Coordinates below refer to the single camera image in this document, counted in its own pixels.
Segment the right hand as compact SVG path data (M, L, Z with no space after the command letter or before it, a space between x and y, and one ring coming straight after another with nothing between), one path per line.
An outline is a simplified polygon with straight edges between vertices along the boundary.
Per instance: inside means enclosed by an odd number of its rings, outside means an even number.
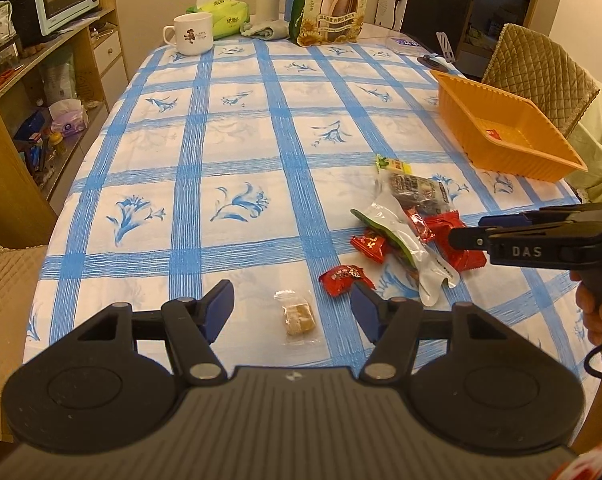
M570 279L578 283L576 303L583 312L583 325L586 326L589 341L598 346L602 344L602 304L596 304L592 292L582 283L577 271L570 272Z

